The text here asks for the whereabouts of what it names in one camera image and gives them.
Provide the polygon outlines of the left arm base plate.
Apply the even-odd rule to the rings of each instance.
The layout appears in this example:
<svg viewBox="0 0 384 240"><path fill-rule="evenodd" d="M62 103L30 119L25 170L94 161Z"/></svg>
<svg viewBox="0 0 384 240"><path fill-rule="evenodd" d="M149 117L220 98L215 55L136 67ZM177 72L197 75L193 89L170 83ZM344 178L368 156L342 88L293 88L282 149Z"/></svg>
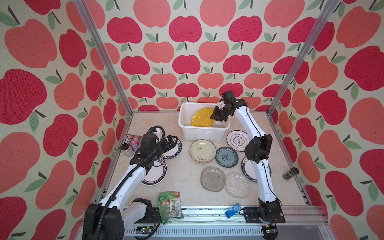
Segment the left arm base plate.
<svg viewBox="0 0 384 240"><path fill-rule="evenodd" d="M162 222L162 218L160 216L159 208L152 207L150 210L146 208L144 210L143 206L132 207L129 206L123 210L123 221L127 226L133 226L134 224L141 223L155 223Z"/></svg>

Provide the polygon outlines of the white plate green text rim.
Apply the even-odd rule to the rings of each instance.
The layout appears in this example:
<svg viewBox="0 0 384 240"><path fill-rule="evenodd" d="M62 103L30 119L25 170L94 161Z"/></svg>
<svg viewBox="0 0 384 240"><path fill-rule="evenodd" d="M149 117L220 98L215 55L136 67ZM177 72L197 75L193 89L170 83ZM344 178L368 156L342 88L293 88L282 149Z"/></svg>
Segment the white plate green text rim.
<svg viewBox="0 0 384 240"><path fill-rule="evenodd" d="M172 137L172 140L173 140L173 142L175 140L177 140L176 141L177 145L174 148L172 148L171 150L162 154L162 157L165 160L176 158L182 151L182 148L183 148L182 142L177 137Z"/></svg>

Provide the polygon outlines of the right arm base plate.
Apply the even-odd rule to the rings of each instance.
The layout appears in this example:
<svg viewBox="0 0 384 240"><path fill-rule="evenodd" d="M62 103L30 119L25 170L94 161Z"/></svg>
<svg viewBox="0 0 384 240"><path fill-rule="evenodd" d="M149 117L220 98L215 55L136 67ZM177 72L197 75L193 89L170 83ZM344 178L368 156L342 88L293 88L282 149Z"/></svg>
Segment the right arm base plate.
<svg viewBox="0 0 384 240"><path fill-rule="evenodd" d="M247 224L286 223L285 215L280 207L269 210L264 207L242 208L240 215L245 218Z"/></svg>

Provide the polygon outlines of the white plate cloud emblem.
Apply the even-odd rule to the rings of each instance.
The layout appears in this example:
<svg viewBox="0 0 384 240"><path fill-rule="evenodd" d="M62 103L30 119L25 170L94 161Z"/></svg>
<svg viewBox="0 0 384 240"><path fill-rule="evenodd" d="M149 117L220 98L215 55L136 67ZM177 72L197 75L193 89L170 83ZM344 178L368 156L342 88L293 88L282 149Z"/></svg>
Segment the white plate cloud emblem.
<svg viewBox="0 0 384 240"><path fill-rule="evenodd" d="M235 151L244 152L248 143L248 135L243 131L235 130L227 135L227 144Z"/></svg>

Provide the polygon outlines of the yellow dotted plate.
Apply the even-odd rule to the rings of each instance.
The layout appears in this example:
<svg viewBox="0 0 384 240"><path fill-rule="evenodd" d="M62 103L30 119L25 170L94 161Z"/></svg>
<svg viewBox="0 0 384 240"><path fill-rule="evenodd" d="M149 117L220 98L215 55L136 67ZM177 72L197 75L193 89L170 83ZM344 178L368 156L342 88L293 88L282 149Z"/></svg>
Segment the yellow dotted plate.
<svg viewBox="0 0 384 240"><path fill-rule="evenodd" d="M215 120L211 119L213 113L214 109L212 108L202 108L198 110L191 118L191 126L210 128L215 122Z"/></svg>

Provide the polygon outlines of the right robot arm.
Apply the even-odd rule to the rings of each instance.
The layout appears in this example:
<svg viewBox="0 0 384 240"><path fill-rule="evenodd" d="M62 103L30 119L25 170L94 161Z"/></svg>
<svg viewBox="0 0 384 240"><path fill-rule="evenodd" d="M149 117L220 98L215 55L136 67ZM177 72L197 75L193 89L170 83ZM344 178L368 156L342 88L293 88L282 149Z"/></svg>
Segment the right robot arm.
<svg viewBox="0 0 384 240"><path fill-rule="evenodd" d="M259 205L268 212L280 210L282 204L273 188L268 163L273 137L259 127L243 99L228 101L221 99L214 108L211 119L222 122L227 121L229 116L236 117L248 135L249 143L245 147L245 155L256 173Z"/></svg>

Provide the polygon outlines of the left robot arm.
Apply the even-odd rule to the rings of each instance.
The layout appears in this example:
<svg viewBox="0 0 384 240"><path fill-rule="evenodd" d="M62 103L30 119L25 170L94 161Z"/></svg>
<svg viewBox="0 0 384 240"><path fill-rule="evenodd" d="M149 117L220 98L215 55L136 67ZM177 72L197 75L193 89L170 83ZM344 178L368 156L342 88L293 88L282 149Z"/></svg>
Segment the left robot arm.
<svg viewBox="0 0 384 240"><path fill-rule="evenodd" d="M177 146L178 137L166 135L161 126L151 127L142 136L141 147L130 160L126 174L104 199L85 211L83 240L121 240L137 221L152 216L152 203L137 198L127 207L132 193L154 166L155 158Z"/></svg>

